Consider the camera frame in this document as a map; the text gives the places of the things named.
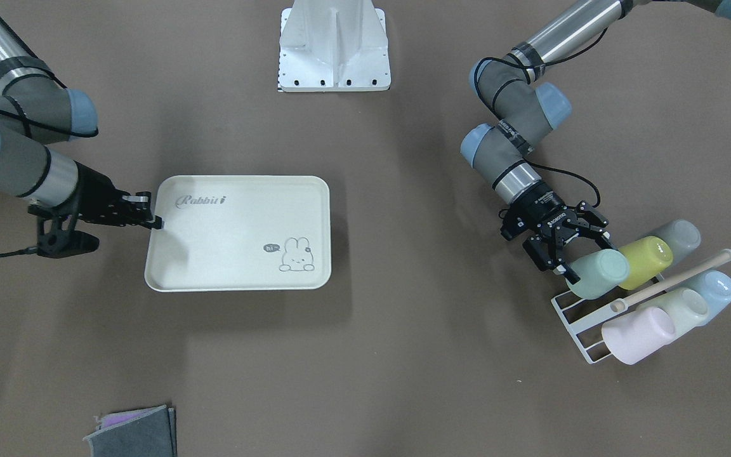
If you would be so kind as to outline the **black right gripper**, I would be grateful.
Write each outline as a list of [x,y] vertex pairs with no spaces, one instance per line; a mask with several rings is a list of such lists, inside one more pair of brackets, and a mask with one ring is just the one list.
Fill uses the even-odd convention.
[[110,178],[76,164],[79,191],[79,217],[94,225],[139,226],[150,230],[163,227],[160,216],[151,209],[151,192],[130,193],[114,187]]

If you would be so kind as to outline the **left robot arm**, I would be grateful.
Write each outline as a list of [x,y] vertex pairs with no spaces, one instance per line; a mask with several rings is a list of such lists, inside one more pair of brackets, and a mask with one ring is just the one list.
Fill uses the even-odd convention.
[[480,124],[461,142],[459,151],[471,168],[505,203],[499,232],[511,241],[524,236],[522,251],[532,262],[517,272],[548,272],[576,284],[584,277],[570,266],[565,247],[586,238],[601,249],[617,249],[609,219],[596,204],[565,202],[530,161],[539,143],[572,113],[568,98],[554,84],[539,83],[546,70],[577,58],[596,46],[607,29],[627,17],[638,1],[577,1],[539,32],[504,56],[475,63],[470,86],[496,118]]

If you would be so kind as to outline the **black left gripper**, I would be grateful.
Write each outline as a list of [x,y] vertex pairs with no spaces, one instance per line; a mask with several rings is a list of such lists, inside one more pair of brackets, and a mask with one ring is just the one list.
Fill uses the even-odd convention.
[[591,239],[600,249],[617,251],[608,225],[609,220],[593,205],[586,201],[566,205],[548,184],[539,183],[524,191],[504,212],[500,234],[510,241],[530,230],[523,247],[537,269],[552,271],[577,284],[581,277],[565,259],[565,246],[579,237]]

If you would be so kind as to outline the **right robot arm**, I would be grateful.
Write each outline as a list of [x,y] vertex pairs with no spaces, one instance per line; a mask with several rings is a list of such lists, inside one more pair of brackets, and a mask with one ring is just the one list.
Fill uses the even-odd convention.
[[119,190],[51,148],[96,135],[98,113],[89,96],[64,86],[0,17],[0,192],[28,201],[47,219],[159,229],[149,193]]

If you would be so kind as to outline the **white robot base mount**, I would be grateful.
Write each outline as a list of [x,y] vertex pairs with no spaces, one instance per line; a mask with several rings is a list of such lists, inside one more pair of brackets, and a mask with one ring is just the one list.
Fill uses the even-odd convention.
[[285,93],[386,91],[386,15],[371,1],[296,1],[280,14],[277,86]]

